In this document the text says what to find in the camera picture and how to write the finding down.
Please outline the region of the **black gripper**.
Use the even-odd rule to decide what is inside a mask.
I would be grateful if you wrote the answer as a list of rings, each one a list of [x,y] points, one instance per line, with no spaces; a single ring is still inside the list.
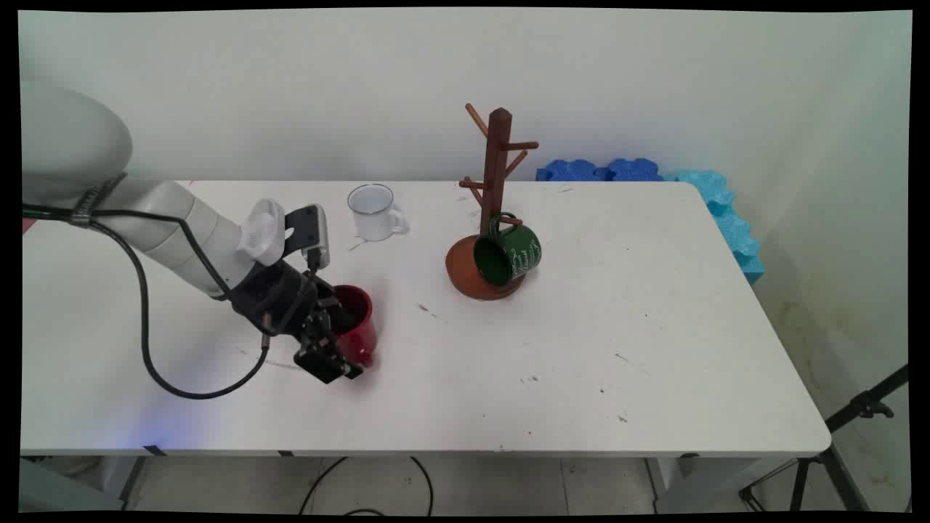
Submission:
[[[360,294],[336,293],[315,272],[299,272],[288,262],[277,261],[255,265],[230,291],[230,304],[263,341],[282,334],[299,340],[294,364],[323,384],[363,374],[362,365],[341,353],[337,336],[361,324]]]

